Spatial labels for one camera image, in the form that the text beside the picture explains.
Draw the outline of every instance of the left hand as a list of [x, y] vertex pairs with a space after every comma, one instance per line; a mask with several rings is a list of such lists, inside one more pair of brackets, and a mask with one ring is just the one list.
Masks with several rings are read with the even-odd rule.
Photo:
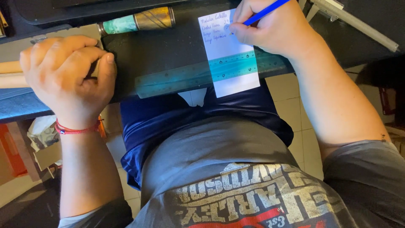
[[[56, 37], [20, 54], [27, 83], [64, 127], [91, 127], [114, 94], [114, 55], [96, 45], [97, 40], [86, 36]], [[97, 80], [85, 80], [91, 64], [98, 59]]]

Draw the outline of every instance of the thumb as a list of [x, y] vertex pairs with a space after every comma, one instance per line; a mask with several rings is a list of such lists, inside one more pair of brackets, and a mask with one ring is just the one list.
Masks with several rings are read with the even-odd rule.
[[114, 55], [112, 53], [106, 53], [101, 57], [98, 66], [97, 81], [99, 93], [112, 97], [116, 77], [117, 66], [114, 62]]
[[235, 34], [236, 38], [241, 43], [245, 43], [248, 45], [257, 45], [257, 43], [258, 43], [259, 30], [257, 28], [254, 28], [251, 26], [248, 27], [242, 23], [235, 22], [229, 26], [229, 30], [233, 34]]

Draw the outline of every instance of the sleeve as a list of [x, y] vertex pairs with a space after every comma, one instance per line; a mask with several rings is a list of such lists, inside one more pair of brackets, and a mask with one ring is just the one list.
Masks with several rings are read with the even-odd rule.
[[58, 228], [125, 228], [132, 221], [131, 207], [120, 198], [86, 214], [63, 218]]
[[343, 146], [324, 161], [324, 182], [346, 202], [391, 224], [405, 224], [405, 160], [390, 142]]

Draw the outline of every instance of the blue shorts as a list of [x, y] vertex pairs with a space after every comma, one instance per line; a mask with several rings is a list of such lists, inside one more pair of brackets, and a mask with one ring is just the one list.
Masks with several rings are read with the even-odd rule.
[[264, 79], [260, 87], [217, 98], [213, 87], [207, 88], [203, 107], [190, 107], [178, 94], [121, 102], [123, 137], [127, 153], [121, 164], [128, 173], [128, 184], [141, 189], [141, 170], [155, 147], [172, 134], [197, 121], [214, 116], [248, 119], [273, 131], [289, 146], [292, 128], [276, 111]]

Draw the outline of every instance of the white paper scrap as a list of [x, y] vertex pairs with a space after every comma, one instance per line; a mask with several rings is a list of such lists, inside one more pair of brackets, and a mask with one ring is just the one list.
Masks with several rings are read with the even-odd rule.
[[[253, 51], [252, 45], [240, 43], [229, 30], [235, 9], [198, 18], [208, 60]], [[218, 97], [253, 89], [260, 86], [257, 72], [214, 82]]]

